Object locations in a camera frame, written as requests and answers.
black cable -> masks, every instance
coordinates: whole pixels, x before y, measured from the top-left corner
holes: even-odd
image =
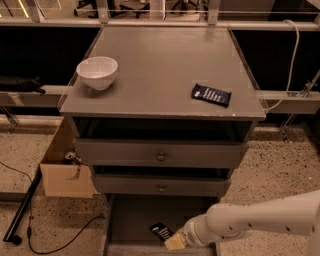
[[[27,237],[28,237],[28,244],[29,244],[29,248],[30,250],[35,253],[35,254],[39,254],[39,255],[46,255],[46,254],[51,254],[51,253],[55,253],[57,251],[61,251],[62,249],[66,248],[68,245],[70,245],[74,240],[76,240],[76,238],[82,233],[82,231],[94,220],[96,219],[105,219],[104,216],[96,216],[94,218],[92,218],[91,220],[89,220],[87,222],[86,225],[84,225],[84,227],[78,232],[78,234],[73,238],[71,239],[70,242],[68,242],[67,244],[65,244],[64,246],[58,248],[58,249],[55,249],[55,250],[52,250],[52,251],[49,251],[49,252],[37,252],[36,250],[33,249],[33,247],[31,246],[31,235],[32,235],[32,229],[31,229],[31,220],[32,220],[32,217],[30,216],[30,219],[29,219],[29,226],[28,226],[28,229],[27,229]]]
[[[6,168],[8,168],[8,169],[12,170],[12,171],[15,171],[15,172],[18,172],[18,173],[21,173],[21,174],[23,174],[23,175],[27,176],[27,177],[29,178],[30,182],[32,183],[32,179],[31,179],[31,177],[30,177],[27,173],[22,172],[22,171],[19,171],[19,170],[15,169],[15,168],[12,168],[12,167],[10,167],[10,166],[8,166],[8,165],[4,164],[4,163],[3,163],[3,162],[1,162],[1,161],[0,161],[0,164],[1,164],[1,165],[3,165],[3,166],[4,166],[4,167],[6,167]]]
[[[15,171],[15,172],[18,172],[18,173],[21,173],[21,174],[27,176],[27,177],[29,178],[30,182],[32,183],[32,179],[31,179],[31,177],[30,177],[27,173],[22,172],[22,171],[19,171],[19,170],[15,169],[15,168],[12,168],[12,167],[4,164],[4,163],[1,162],[1,161],[0,161],[0,164],[3,165],[4,167],[10,169],[10,170],[13,170],[13,171]],[[78,232],[78,234],[77,234],[73,239],[71,239],[70,242],[68,242],[68,243],[65,244],[64,246],[62,246],[62,247],[60,247],[60,248],[58,248],[58,249],[55,249],[55,250],[53,250],[53,251],[49,251],[49,252],[37,252],[37,251],[34,250],[33,247],[31,246],[31,235],[32,235],[31,221],[33,220],[31,200],[30,200],[29,206],[30,206],[30,216],[29,216],[29,225],[28,225],[28,229],[27,229],[28,244],[29,244],[30,250],[31,250],[33,253],[35,253],[35,254],[40,254],[40,255],[51,254],[51,253],[55,253],[55,252],[57,252],[57,251],[61,251],[62,249],[64,249],[64,248],[66,248],[67,246],[69,246],[74,240],[76,240],[76,238],[82,233],[82,231],[83,231],[92,221],[94,221],[94,220],[96,220],[96,219],[105,219],[104,216],[101,216],[101,215],[96,216],[96,217],[92,218],[91,220],[89,220],[89,221],[87,222],[87,224],[84,225],[84,227]]]

drawer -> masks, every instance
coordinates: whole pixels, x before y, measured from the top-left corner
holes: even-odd
[[[87,165],[237,168],[248,145],[204,141],[132,141],[76,139]]]
[[[224,196],[231,184],[224,179],[173,179],[106,174],[94,175],[93,183],[100,193],[208,197]]]

floor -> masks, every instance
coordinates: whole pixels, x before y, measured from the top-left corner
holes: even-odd
[[[41,161],[59,120],[20,119],[13,134],[7,134],[6,119],[0,116],[0,161],[30,176]],[[232,176],[232,184],[222,202],[252,204],[269,199],[295,195],[320,188],[320,156],[305,126],[289,130],[290,143],[282,141],[276,127],[255,129],[249,140],[249,150]],[[28,178],[0,166],[2,192],[25,192]],[[0,203],[0,236],[4,237],[18,209],[18,203]],[[69,242],[91,218],[105,215],[107,206],[101,195],[93,199],[46,197],[40,182],[32,200],[33,235],[36,251],[51,251]],[[22,244],[0,242],[0,255],[34,255],[28,247],[25,214],[16,234]],[[68,247],[53,255],[99,255],[104,220],[93,221]],[[221,256],[305,255],[306,238],[276,233],[253,232],[244,240],[218,244]],[[207,255],[192,249],[167,252],[164,246],[134,245],[110,247],[108,255]]]

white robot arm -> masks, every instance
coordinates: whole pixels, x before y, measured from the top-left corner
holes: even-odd
[[[165,243],[168,249],[203,247],[244,238],[250,230],[309,236],[306,255],[319,255],[320,190],[249,206],[215,204]]]

